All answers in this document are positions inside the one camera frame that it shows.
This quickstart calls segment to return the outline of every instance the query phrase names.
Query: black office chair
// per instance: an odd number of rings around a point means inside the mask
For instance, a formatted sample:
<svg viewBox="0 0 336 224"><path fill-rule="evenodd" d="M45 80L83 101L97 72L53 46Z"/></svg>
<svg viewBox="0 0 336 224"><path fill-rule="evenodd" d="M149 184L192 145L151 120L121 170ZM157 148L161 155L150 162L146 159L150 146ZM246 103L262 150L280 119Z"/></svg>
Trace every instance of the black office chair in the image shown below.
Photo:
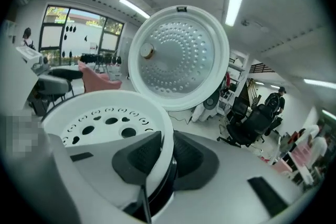
<svg viewBox="0 0 336 224"><path fill-rule="evenodd" d="M245 104L241 98L236 97L231 108L232 117L229 120L229 123L234 124L238 121L241 121L246 116L247 108L248 105Z"/></svg>
<svg viewBox="0 0 336 224"><path fill-rule="evenodd" d="M249 147L250 144L262 137L266 129L272 123L272 118L268 116L267 111L265 105L260 104L252 110L250 116L242 124L228 124L226 128L230 137L228 139L218 137L217 141L223 140L226 143L237 147L240 147L241 145Z"/></svg>

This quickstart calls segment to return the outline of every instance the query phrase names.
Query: white floor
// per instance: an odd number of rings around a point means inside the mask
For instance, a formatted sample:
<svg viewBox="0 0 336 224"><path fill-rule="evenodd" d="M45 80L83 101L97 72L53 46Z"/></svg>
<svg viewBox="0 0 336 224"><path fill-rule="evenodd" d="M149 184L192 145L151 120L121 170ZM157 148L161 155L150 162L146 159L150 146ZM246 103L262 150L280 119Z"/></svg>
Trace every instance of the white floor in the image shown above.
<svg viewBox="0 0 336 224"><path fill-rule="evenodd" d="M72 82L72 88L75 95L84 93L83 81L81 79L74 80ZM126 78L123 79L121 90L134 91L132 82L130 80L127 80ZM68 92L66 94L66 98L69 98L71 96L71 92ZM55 102L55 105L59 102L61 102L61 99L58 99ZM197 121L195 123L190 121L190 118L192 116L191 109L178 112L169 112L169 116L171 117L175 130L192 133L212 140L216 140L219 136L222 136L223 138L227 138L229 136L226 130L226 125L228 122L226 118L222 115L218 114L205 122ZM277 148L277 144L276 141L269 136L264 136L264 140L264 143L262 143L262 140L259 140L250 147L242 146L242 150L248 150L258 156L264 157L265 159L270 159Z"/></svg>

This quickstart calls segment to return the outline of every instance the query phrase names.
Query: ceiling light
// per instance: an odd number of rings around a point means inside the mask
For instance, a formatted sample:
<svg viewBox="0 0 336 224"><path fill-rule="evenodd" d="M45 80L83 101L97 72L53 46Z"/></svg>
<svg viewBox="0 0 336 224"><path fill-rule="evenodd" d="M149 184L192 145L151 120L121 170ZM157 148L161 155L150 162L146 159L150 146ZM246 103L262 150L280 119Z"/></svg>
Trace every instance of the ceiling light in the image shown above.
<svg viewBox="0 0 336 224"><path fill-rule="evenodd" d="M331 88L331 89L336 89L336 83L319 81L319 80L312 80L312 79L304 79L304 81L307 84L312 84L312 85L327 87L327 88Z"/></svg>
<svg viewBox="0 0 336 224"><path fill-rule="evenodd" d="M243 0L229 0L229 7L225 20L226 25L233 26L235 24L242 1Z"/></svg>
<svg viewBox="0 0 336 224"><path fill-rule="evenodd" d="M330 118L332 118L333 120L336 120L336 116L334 114L331 114L330 112L328 112L327 110L322 109L322 113L329 116Z"/></svg>
<svg viewBox="0 0 336 224"><path fill-rule="evenodd" d="M146 19L148 19L150 16L144 12L142 9L138 8L137 6L135 6L134 4L132 4L131 2L127 1L127 0L119 0L120 3L126 5L127 7L131 8L132 10L136 11L137 13L139 13L140 15L142 15L143 17L145 17Z"/></svg>

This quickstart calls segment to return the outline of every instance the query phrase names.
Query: person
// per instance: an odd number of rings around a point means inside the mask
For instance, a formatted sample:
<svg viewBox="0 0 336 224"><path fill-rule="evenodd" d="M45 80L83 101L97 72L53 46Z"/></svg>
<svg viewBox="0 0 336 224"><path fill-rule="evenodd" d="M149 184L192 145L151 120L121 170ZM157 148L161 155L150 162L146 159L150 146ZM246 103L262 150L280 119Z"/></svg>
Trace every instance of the person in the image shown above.
<svg viewBox="0 0 336 224"><path fill-rule="evenodd" d="M315 137L310 144L310 159L306 163L308 169L311 169L315 162L321 161L327 152L331 142L331 134L326 133L324 137Z"/></svg>
<svg viewBox="0 0 336 224"><path fill-rule="evenodd" d="M22 46L28 46L29 48L35 50L34 42L30 39L30 36L32 35L32 31L30 28L26 28L23 33L23 41L21 42Z"/></svg>
<svg viewBox="0 0 336 224"><path fill-rule="evenodd" d="M271 108L271 116L275 118L283 112L285 108L284 94L287 93L285 87L280 87L278 92L271 93L265 101L265 106Z"/></svg>
<svg viewBox="0 0 336 224"><path fill-rule="evenodd" d="M300 143L307 143L308 145L311 144L311 141L318 135L318 133L323 129L324 127L324 120L319 119L317 121L317 124L314 124L312 126L309 126L304 130L302 135L297 139L296 144Z"/></svg>

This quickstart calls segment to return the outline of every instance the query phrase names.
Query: black chair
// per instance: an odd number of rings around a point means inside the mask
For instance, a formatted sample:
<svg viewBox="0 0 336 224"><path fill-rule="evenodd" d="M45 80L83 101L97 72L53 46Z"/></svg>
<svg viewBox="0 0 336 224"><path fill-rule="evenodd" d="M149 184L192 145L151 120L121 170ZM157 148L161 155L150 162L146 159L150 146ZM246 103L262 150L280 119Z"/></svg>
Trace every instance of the black chair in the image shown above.
<svg viewBox="0 0 336 224"><path fill-rule="evenodd" d="M232 114L232 117L229 120L230 124L241 121L246 116L247 108L248 105L245 104L241 98L236 97L230 111L230 113Z"/></svg>
<svg viewBox="0 0 336 224"><path fill-rule="evenodd" d="M72 89L72 85L71 82L74 79L81 79L83 77L83 73L79 70L69 70L69 69L65 69L65 68L55 68L55 69L51 69L48 72L48 75L57 77L57 78L62 78L62 79L66 79L69 83L69 91L72 91L72 96L75 96L75 94L73 93L73 89Z"/></svg>
<svg viewBox="0 0 336 224"><path fill-rule="evenodd" d="M268 109L264 104L260 104L252 110L250 116L242 124L228 124L226 128L230 137L228 139L218 137L217 141L223 140L233 146L246 145L249 147L262 137L271 123L272 117L269 116Z"/></svg>

